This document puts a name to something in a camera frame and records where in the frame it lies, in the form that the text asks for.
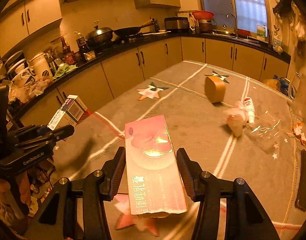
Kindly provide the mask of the pink medicine box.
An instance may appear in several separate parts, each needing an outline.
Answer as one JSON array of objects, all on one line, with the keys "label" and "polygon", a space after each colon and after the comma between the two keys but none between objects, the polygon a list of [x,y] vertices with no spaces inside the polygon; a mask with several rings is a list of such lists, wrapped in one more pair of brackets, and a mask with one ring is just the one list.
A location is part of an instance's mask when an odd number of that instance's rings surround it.
[{"label": "pink medicine box", "polygon": [[132,215],[166,217],[187,212],[176,154],[163,115],[127,123],[125,152]]}]

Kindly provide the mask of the small white medicine box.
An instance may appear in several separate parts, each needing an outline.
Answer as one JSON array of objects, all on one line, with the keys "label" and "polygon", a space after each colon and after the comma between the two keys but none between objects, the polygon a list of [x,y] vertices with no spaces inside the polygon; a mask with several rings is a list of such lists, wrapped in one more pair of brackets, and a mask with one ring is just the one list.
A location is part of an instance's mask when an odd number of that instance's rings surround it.
[{"label": "small white medicine box", "polygon": [[89,115],[90,113],[80,97],[78,95],[69,95],[60,109],[51,118],[47,127],[52,131],[66,125],[75,127]]}]

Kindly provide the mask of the brown packing tape roll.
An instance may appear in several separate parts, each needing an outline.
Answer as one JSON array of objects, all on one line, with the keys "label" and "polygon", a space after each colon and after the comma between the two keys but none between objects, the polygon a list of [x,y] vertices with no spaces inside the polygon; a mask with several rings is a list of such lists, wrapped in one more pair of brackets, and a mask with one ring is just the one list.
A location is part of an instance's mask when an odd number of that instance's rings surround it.
[{"label": "brown packing tape roll", "polygon": [[218,76],[206,76],[205,95],[211,103],[219,103],[224,100],[226,85]]}]

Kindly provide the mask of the crumpled plastic bags pile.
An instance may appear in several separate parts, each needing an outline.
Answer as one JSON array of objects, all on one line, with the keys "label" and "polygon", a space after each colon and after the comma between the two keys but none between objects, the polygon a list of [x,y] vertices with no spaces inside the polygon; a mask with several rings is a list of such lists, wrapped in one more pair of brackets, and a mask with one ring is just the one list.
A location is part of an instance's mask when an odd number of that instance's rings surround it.
[{"label": "crumpled plastic bags pile", "polygon": [[33,75],[29,68],[17,74],[13,80],[3,80],[0,86],[8,86],[8,103],[16,100],[27,103],[36,96],[44,93],[45,89],[53,83],[53,77]]}]

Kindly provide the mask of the grey patterned tablecloth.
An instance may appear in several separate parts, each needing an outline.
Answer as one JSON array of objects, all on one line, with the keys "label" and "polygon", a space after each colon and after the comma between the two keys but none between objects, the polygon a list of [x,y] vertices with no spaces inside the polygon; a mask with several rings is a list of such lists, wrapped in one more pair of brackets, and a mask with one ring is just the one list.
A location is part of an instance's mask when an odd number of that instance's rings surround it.
[{"label": "grey patterned tablecloth", "polygon": [[[222,102],[205,95],[206,76],[226,85]],[[235,137],[225,110],[244,98],[253,100],[255,116],[269,111],[282,119],[288,143],[273,159],[246,136]],[[203,63],[184,61],[132,86],[75,128],[73,136],[57,143],[54,163],[60,177],[83,178],[101,168],[124,145],[128,122],[163,115],[174,148],[183,147],[191,159],[215,176],[245,179],[276,226],[281,239],[292,239],[306,219],[295,208],[300,179],[301,144],[292,136],[290,101],[262,83]]]}]

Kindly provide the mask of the white electric kettle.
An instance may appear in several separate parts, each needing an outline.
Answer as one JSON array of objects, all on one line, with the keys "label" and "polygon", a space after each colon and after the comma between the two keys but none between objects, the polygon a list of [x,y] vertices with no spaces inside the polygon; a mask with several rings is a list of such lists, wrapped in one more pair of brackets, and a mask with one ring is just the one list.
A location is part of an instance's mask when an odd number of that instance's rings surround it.
[{"label": "white electric kettle", "polygon": [[45,53],[39,52],[37,55],[35,55],[30,61],[30,68],[36,74],[37,76],[49,76],[53,77],[53,74],[51,72],[49,63],[46,60]]}]

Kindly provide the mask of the green dish cloth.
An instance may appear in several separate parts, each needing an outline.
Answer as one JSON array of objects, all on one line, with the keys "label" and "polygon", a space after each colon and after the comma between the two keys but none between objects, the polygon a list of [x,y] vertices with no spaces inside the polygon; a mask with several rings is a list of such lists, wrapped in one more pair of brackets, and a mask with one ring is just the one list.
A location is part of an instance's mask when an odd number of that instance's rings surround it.
[{"label": "green dish cloth", "polygon": [[62,64],[61,66],[58,67],[57,71],[55,72],[53,76],[53,80],[56,80],[72,71],[77,69],[77,66],[75,64],[73,65],[68,65],[67,63]]}]

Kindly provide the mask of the clear plastic wrapper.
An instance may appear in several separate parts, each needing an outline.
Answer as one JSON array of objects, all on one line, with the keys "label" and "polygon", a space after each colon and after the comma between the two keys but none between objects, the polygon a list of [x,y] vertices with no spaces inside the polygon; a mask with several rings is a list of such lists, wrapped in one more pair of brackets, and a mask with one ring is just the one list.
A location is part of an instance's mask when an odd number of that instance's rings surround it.
[{"label": "clear plastic wrapper", "polygon": [[258,113],[244,131],[255,146],[273,159],[280,157],[282,144],[288,143],[288,132],[282,127],[282,119],[269,111]]}]

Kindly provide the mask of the dark soy sauce bottle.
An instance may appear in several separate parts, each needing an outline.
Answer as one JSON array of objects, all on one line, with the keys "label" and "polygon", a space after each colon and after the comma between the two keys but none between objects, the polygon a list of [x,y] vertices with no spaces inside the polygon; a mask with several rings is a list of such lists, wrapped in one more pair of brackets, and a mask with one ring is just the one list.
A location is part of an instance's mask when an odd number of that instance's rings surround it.
[{"label": "dark soy sauce bottle", "polygon": [[71,51],[70,46],[66,43],[66,41],[65,41],[63,36],[60,39],[61,39],[61,43],[62,43],[63,57],[64,57],[65,62],[68,65],[74,65],[75,64],[75,60],[73,58],[73,53]]}]

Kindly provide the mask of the black smartphone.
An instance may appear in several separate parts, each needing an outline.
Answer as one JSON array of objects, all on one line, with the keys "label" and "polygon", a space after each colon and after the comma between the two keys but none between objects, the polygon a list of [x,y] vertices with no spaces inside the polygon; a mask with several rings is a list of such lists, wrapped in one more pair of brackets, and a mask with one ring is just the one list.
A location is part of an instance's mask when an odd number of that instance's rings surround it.
[{"label": "black smartphone", "polygon": [[306,150],[301,151],[300,181],[295,207],[306,211]]}]

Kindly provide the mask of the small orange peel piece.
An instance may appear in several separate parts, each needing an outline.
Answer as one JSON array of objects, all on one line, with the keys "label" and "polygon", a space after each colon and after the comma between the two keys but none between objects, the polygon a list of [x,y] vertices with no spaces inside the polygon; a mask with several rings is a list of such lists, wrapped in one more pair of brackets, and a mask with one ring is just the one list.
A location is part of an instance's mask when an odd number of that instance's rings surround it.
[{"label": "small orange peel piece", "polygon": [[305,133],[301,133],[300,134],[300,141],[301,141],[301,144],[303,146],[306,146],[306,137],[305,137]]}]

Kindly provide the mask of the steel lidded pot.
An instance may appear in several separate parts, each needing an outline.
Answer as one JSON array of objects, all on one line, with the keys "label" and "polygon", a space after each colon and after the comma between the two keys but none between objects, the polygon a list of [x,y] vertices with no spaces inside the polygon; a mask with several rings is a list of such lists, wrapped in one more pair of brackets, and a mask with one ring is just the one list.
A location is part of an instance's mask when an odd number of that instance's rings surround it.
[{"label": "steel lidded pot", "polygon": [[113,30],[109,27],[100,28],[98,22],[99,20],[94,22],[94,30],[86,35],[86,43],[88,46],[95,47],[109,42],[113,38]]}]

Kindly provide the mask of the black wok pan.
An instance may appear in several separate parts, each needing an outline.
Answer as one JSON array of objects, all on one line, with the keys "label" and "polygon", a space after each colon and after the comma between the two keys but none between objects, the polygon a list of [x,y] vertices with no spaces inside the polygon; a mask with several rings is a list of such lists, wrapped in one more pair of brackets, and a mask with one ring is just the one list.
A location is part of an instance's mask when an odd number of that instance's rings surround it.
[{"label": "black wok pan", "polygon": [[132,36],[132,35],[136,35],[137,33],[139,33],[139,31],[142,28],[148,27],[153,25],[154,20],[151,19],[148,22],[144,23],[141,26],[136,26],[136,27],[127,27],[127,28],[121,28],[121,29],[116,29],[114,30],[114,34],[118,37],[126,37],[126,36]]}]

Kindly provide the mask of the green detergent bottle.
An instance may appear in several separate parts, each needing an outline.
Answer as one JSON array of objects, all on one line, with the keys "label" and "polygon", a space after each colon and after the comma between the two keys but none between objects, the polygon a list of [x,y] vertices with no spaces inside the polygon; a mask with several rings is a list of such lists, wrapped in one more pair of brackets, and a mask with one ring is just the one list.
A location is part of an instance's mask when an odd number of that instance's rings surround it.
[{"label": "green detergent bottle", "polygon": [[266,26],[265,25],[257,25],[256,26],[256,38],[261,41],[266,40]]}]

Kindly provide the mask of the red colander bowl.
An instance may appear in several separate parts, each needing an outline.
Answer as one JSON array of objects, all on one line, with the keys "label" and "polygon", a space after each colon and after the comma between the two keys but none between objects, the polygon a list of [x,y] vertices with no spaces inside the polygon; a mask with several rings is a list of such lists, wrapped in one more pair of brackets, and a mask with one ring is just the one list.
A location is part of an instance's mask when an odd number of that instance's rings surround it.
[{"label": "red colander bowl", "polygon": [[210,11],[193,11],[192,15],[196,20],[212,20],[214,18],[214,14]]}]

